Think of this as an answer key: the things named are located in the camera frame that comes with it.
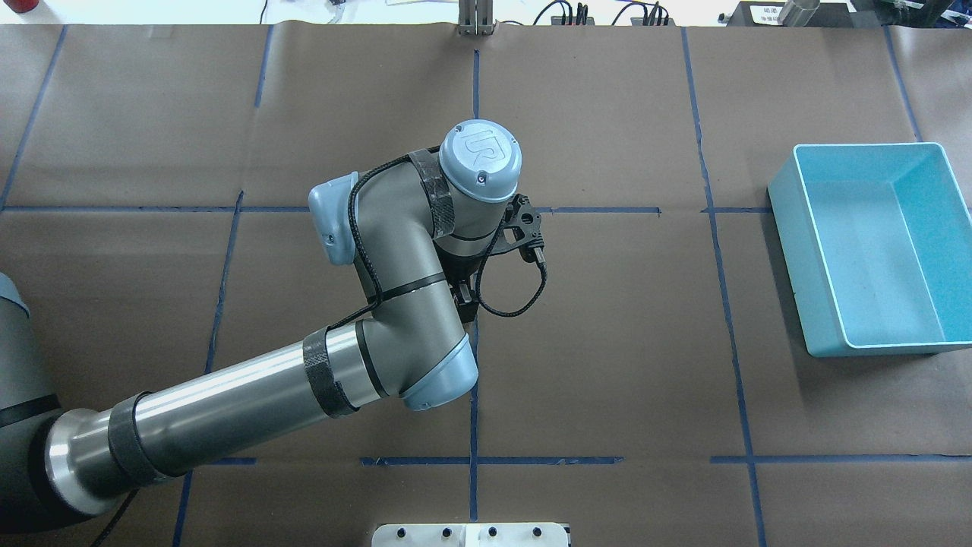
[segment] black velcro strap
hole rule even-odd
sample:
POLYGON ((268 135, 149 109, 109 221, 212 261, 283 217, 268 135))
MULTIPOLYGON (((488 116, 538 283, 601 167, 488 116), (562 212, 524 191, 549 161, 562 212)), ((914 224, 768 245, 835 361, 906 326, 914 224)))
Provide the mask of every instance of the black velcro strap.
POLYGON ((108 450, 124 474, 140 487, 157 485, 175 477, 162 473, 149 461, 135 428, 135 405, 152 393, 142 391, 112 408, 108 417, 108 450))
MULTIPOLYGON (((392 300, 393 298, 396 298, 403 294, 408 294, 412 291, 417 291, 423 287, 428 287, 429 285, 434 285, 444 280, 445 280, 445 273, 443 272, 433 273, 432 275, 427 275, 425 277, 422 277, 421 279, 416 279, 411 283, 405 283, 404 285, 399 285, 394 289, 383 291, 381 293, 381 300, 382 302, 388 302, 389 300, 392 300)), ((367 297, 367 302, 369 304, 374 302, 374 297, 373 296, 367 297)))
POLYGON ((358 407, 351 404, 340 382, 334 381, 334 372, 328 359, 328 329, 323 328, 309 335, 303 342, 304 374, 310 382, 317 404, 331 418, 354 414, 358 407))
POLYGON ((422 190, 429 199, 429 210, 432 212, 432 239, 438 239, 452 234, 456 229, 456 210, 452 206, 452 194, 449 193, 449 181, 442 174, 438 159, 426 149, 409 152, 408 158, 415 165, 422 179, 422 190))
POLYGON ((57 395, 54 395, 53 393, 43 397, 38 397, 36 399, 31 399, 29 401, 24 401, 0 410, 0 427, 6 427, 7 425, 17 423, 18 421, 22 421, 24 419, 34 418, 35 416, 41 415, 45 412, 50 412, 52 410, 57 410, 59 408, 60 402, 57 401, 57 395))

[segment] ur logo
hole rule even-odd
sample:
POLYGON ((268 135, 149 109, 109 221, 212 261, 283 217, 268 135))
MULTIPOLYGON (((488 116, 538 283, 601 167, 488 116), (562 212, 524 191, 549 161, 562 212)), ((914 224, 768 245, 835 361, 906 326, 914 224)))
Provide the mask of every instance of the ur logo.
POLYGON ((476 159, 472 161, 473 165, 506 158, 506 154, 503 153, 503 148, 500 146, 500 140, 493 134, 492 129, 485 129, 465 136, 463 140, 466 141, 466 150, 476 155, 476 159))

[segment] gray cylinder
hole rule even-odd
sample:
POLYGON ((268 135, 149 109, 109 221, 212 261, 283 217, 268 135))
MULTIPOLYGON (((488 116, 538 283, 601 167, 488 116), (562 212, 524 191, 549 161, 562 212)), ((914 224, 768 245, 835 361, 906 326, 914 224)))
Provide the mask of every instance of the gray cylinder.
POLYGON ((27 307, 0 273, 0 532, 62 528, 88 518, 54 493, 44 444, 61 415, 27 307))

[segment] joint end cap with logo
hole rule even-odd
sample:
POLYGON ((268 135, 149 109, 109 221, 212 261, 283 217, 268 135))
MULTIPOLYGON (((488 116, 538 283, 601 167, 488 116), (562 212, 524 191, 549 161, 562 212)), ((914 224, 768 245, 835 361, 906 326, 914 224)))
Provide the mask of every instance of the joint end cap with logo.
POLYGON ((438 152, 442 171, 470 198, 489 203, 516 194, 523 156, 516 138, 500 124, 467 120, 445 135, 438 152))

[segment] white label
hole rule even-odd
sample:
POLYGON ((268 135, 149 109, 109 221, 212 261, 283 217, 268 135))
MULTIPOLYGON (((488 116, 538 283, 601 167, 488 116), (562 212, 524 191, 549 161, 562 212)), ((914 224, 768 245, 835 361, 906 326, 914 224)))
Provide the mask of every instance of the white label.
POLYGON ((780 9, 776 6, 749 6, 752 22, 780 26, 780 9))

